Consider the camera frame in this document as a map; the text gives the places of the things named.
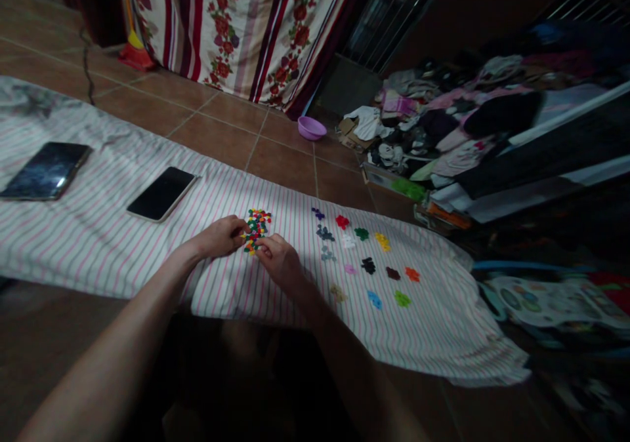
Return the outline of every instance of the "cardboard box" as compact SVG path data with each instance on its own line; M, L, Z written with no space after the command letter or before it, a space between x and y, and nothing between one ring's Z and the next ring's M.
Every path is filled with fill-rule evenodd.
M356 135L354 135L353 131L358 125L358 117L356 119L343 119L339 123L339 130L341 131L341 134L339 135L339 141L347 148L351 148L358 153L363 153L367 150L368 147L372 145L372 143L374 143L375 139L361 140Z
M363 167L363 180L368 187L375 186L376 188L380 188L406 198L403 193L396 191L392 186L397 179L402 178L401 176L387 170L383 170L382 168L375 167L368 162L363 162L361 167Z

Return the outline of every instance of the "phone screen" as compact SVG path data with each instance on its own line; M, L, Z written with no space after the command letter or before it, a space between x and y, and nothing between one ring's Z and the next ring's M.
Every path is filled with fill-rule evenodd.
M127 210L151 220L160 220L195 176L169 167L138 196Z
M75 168L90 147L48 142L10 181L0 197L13 199L55 198L72 180Z

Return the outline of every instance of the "white striped cloth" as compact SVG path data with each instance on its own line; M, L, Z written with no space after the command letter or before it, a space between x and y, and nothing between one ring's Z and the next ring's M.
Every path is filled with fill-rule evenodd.
M103 296L134 296L171 251L212 221L250 208L273 214L270 233L300 254L341 319L378 360L448 377L466 386L514 384L529 372L527 355L505 338L480 299L471 258L425 229L298 193L200 155L55 92L0 77L0 188L45 142L90 145L94 152L58 201L0 203L0 273ZM125 212L130 201L169 165L200 178L162 224ZM311 211L319 208L321 222ZM344 249L337 215L365 228L367 241ZM317 224L337 240L322 241ZM392 250L374 238L380 232ZM327 246L336 262L321 259ZM372 257L373 275L360 266ZM344 265L358 270L348 274ZM388 278L386 267L401 280ZM411 267L420 274L412 282ZM337 284L348 299L336 304ZM376 293L378 310L368 298ZM394 299L400 291L411 304ZM270 282L255 257L237 251L206 260L191 274L192 312L301 327L293 304Z

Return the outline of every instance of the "pink cloth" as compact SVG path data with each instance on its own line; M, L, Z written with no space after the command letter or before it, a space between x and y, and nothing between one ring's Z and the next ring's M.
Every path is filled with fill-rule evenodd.
M492 138L494 136L471 139L445 153L438 159L432 173L452 178L466 170L475 168L489 150L495 146Z
M459 127L457 127L449 135L444 137L440 141L440 143L435 146L435 148L441 151L442 153L445 153L445 152L448 152L449 150L459 147L464 142L468 142L469 140L472 140L471 137L466 132L464 132L464 130L462 129L462 126L463 126L463 123L460 124Z
M500 96L509 96L510 94L520 94L524 92L533 91L531 88L526 88L522 85L518 85L514 88L496 88L490 92L482 91L468 91L464 88L455 88L442 96L438 96L429 104L427 104L428 110L433 109L448 109L450 108L456 99L464 98L466 101L475 101L481 105L492 98L498 98Z
M401 96L393 89L381 90L381 97L383 98L383 113L386 115L383 117L396 117L407 118L417 115L421 111L421 105L418 101Z

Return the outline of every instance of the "striped curtain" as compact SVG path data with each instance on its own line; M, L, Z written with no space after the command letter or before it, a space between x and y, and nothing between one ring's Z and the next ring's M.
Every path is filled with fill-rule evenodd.
M290 111L335 49L349 0L133 1L145 47L163 67Z

